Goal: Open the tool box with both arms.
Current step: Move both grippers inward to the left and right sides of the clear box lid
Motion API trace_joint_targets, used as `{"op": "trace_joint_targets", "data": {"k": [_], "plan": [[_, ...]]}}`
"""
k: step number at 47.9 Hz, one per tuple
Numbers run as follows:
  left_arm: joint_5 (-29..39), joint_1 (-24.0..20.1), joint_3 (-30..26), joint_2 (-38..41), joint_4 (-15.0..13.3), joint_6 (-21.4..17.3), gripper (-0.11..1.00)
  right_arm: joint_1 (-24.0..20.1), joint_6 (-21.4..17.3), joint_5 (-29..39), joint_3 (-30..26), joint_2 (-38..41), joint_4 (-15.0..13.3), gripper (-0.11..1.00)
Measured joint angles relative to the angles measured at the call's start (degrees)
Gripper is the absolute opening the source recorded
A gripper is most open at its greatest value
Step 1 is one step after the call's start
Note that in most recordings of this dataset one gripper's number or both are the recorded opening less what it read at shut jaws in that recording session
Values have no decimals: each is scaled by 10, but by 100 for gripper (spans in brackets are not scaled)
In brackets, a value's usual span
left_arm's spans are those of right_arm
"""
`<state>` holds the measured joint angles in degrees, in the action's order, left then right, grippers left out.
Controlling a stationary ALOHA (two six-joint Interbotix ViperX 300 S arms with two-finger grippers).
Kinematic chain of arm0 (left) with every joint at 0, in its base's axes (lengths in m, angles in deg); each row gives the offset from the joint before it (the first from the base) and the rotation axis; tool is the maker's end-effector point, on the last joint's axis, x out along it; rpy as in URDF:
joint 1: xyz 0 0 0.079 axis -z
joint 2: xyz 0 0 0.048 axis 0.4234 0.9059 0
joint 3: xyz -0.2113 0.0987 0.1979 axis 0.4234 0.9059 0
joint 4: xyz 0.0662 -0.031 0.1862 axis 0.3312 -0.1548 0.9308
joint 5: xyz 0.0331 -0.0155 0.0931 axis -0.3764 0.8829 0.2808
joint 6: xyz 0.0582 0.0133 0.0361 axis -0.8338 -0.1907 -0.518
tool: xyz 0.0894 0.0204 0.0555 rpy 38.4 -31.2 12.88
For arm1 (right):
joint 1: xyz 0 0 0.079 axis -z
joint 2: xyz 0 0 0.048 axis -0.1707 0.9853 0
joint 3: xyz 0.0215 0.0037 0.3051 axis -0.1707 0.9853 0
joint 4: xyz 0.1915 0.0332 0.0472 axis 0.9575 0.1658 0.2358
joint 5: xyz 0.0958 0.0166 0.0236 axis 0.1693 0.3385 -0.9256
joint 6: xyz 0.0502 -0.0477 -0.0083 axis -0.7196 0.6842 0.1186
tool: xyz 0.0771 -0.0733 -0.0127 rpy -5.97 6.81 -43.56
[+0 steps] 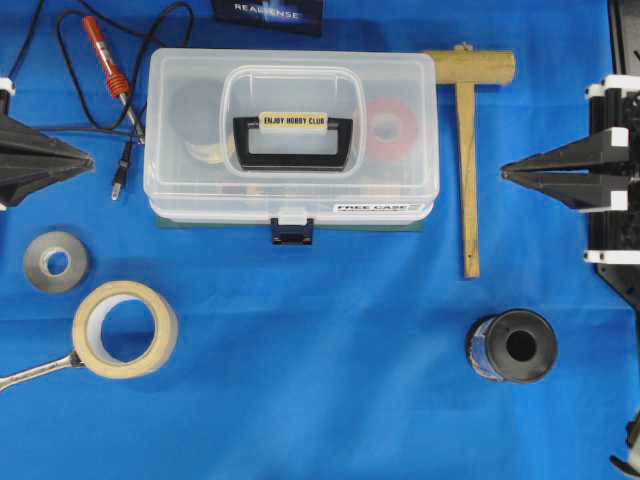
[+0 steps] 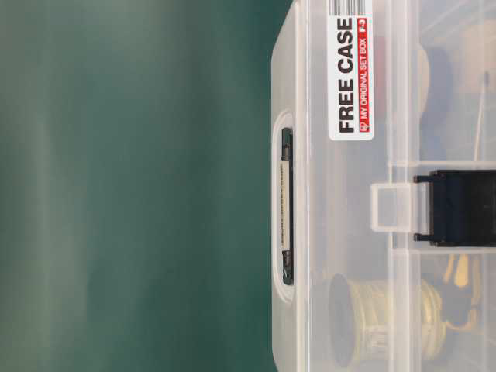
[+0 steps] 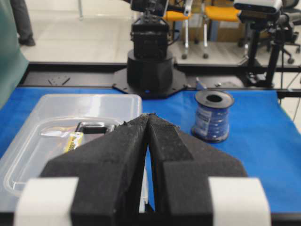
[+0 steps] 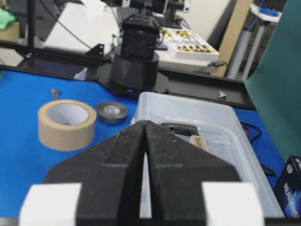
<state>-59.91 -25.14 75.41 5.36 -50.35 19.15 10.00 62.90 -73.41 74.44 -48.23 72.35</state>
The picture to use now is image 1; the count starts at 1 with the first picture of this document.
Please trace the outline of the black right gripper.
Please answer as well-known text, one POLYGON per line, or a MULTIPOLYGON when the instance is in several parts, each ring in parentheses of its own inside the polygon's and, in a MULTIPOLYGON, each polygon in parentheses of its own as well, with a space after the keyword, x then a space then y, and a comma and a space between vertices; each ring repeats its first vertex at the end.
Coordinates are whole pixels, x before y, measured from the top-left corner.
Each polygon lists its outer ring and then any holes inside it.
POLYGON ((502 178, 588 215, 587 262, 639 263, 639 78, 588 87, 592 135, 501 168, 502 178), (559 173, 590 169, 592 173, 559 173))

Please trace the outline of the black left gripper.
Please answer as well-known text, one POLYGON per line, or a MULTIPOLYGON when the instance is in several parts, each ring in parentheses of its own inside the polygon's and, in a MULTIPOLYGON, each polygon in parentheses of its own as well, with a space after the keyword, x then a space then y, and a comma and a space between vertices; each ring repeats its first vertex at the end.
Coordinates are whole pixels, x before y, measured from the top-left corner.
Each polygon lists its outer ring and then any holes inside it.
POLYGON ((95 169, 93 159, 88 153, 9 117, 10 102, 15 94, 14 82, 9 77, 0 77, 1 158, 18 159, 29 156, 45 160, 81 162, 36 167, 2 166, 3 207, 15 207, 36 191, 95 169))

